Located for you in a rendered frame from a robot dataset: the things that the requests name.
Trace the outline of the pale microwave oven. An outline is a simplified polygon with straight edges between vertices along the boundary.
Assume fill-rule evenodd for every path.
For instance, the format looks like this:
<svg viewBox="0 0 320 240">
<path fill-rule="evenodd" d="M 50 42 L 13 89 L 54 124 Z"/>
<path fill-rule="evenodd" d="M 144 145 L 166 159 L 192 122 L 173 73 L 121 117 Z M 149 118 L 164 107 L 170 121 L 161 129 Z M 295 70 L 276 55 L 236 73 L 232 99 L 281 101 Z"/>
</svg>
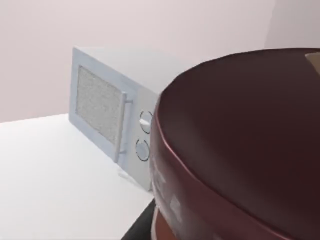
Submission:
<svg viewBox="0 0 320 240">
<path fill-rule="evenodd" d="M 188 69 L 180 59 L 143 49 L 74 47 L 69 100 L 69 121 L 119 165 L 143 189 L 152 188 L 149 159 L 140 161 L 136 141 L 150 146 L 150 133 L 140 127 L 141 111 L 152 118 L 159 94 Z M 117 157 L 116 142 L 121 93 L 133 100 L 126 150 Z"/>
</svg>

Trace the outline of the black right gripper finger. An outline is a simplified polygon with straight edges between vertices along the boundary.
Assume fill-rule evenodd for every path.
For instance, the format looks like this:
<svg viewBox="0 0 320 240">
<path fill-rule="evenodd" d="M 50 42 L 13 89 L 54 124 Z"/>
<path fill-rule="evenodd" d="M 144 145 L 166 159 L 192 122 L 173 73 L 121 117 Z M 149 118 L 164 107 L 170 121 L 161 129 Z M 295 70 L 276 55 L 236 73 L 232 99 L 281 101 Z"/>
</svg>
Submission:
<svg viewBox="0 0 320 240">
<path fill-rule="evenodd" d="M 156 208 L 153 199 L 120 240 L 152 240 L 151 230 Z"/>
</svg>

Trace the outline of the tan cardboard box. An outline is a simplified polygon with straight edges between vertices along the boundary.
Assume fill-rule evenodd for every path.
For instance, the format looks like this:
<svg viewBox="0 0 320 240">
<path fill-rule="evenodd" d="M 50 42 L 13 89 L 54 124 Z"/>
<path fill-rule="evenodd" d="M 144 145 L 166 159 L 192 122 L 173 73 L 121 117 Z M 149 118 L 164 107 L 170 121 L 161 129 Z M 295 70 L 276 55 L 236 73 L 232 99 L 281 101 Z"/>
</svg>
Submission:
<svg viewBox="0 0 320 240">
<path fill-rule="evenodd" d="M 320 52 L 307 53 L 305 57 L 315 69 L 320 71 Z"/>
</svg>

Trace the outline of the dark red can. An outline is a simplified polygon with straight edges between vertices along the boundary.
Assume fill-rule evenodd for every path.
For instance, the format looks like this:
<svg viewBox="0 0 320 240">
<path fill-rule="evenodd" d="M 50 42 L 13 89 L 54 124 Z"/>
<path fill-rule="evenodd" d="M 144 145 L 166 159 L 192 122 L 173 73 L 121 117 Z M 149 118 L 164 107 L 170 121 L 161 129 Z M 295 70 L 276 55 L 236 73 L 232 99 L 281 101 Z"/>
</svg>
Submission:
<svg viewBox="0 0 320 240">
<path fill-rule="evenodd" d="M 152 240 L 320 240 L 320 48 L 235 53 L 178 75 L 150 134 Z"/>
</svg>

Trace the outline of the plain round microwave knob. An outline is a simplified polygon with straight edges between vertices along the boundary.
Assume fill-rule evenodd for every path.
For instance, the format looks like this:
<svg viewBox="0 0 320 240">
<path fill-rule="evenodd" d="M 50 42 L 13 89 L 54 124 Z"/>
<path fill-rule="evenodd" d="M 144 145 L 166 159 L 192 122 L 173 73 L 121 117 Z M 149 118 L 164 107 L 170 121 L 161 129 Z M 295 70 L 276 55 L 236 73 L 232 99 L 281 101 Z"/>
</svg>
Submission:
<svg viewBox="0 0 320 240">
<path fill-rule="evenodd" d="M 150 146 L 147 140 L 138 138 L 135 142 L 136 156 L 142 162 L 147 162 L 150 157 Z"/>
</svg>

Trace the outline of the white pointer microwave knob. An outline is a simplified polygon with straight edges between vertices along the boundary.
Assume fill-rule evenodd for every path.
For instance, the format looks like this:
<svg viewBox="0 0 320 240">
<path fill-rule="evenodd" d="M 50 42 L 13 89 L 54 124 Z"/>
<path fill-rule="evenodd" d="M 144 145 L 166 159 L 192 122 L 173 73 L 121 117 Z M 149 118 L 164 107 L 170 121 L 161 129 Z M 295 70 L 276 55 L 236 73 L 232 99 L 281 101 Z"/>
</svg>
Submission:
<svg viewBox="0 0 320 240">
<path fill-rule="evenodd" d="M 148 110 L 141 111 L 139 115 L 139 125 L 142 131 L 146 134 L 149 134 L 151 131 L 152 118 L 153 118 L 153 114 Z"/>
</svg>

